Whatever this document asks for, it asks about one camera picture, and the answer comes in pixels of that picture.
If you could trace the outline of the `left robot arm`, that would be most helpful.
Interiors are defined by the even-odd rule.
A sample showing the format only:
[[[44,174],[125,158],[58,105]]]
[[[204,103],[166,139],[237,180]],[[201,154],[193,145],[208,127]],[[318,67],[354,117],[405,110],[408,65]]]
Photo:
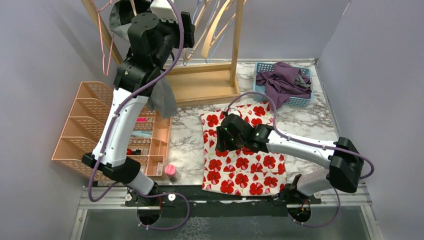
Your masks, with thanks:
[[[195,25],[186,11],[164,18],[154,10],[130,20],[114,13],[109,23],[111,30],[127,40],[130,47],[116,72],[111,109],[101,137],[81,161],[136,190],[138,199],[149,206],[157,200],[155,182],[141,171],[139,162],[127,155],[126,146],[145,105],[164,118],[176,114],[176,99],[165,78],[169,69],[164,65],[174,49],[193,47]]]

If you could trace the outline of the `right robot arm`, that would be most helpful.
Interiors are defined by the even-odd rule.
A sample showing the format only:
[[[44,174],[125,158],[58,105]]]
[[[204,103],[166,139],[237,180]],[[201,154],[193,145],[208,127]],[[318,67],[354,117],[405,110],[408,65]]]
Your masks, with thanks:
[[[282,191],[296,204],[332,188],[345,193],[355,193],[358,189],[364,160],[346,137],[337,141],[317,140],[284,133],[271,125],[253,127],[233,113],[225,116],[216,134],[219,152],[246,148],[254,153],[285,154],[321,166],[320,171],[297,175],[289,188]]]

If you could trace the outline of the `red poppy print cloth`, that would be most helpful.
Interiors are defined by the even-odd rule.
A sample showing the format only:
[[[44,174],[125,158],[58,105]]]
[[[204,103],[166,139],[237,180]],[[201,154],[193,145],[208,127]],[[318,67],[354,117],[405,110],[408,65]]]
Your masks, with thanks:
[[[204,172],[202,190],[243,197],[279,194],[287,184],[285,157],[276,153],[254,153],[246,148],[216,151],[216,128],[224,119],[217,109],[200,115]]]

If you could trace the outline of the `grey skirt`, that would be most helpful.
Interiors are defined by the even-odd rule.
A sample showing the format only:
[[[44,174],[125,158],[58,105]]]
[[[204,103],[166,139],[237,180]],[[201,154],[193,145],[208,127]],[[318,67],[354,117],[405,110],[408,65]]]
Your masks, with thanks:
[[[151,1],[135,2],[134,16],[129,0],[119,0],[109,16],[111,31],[129,43],[126,58],[117,68],[113,107],[120,112],[148,106],[167,119],[177,113],[177,102],[164,68],[173,50],[180,52],[194,43],[190,14],[182,12],[178,23],[163,22],[150,9]]]

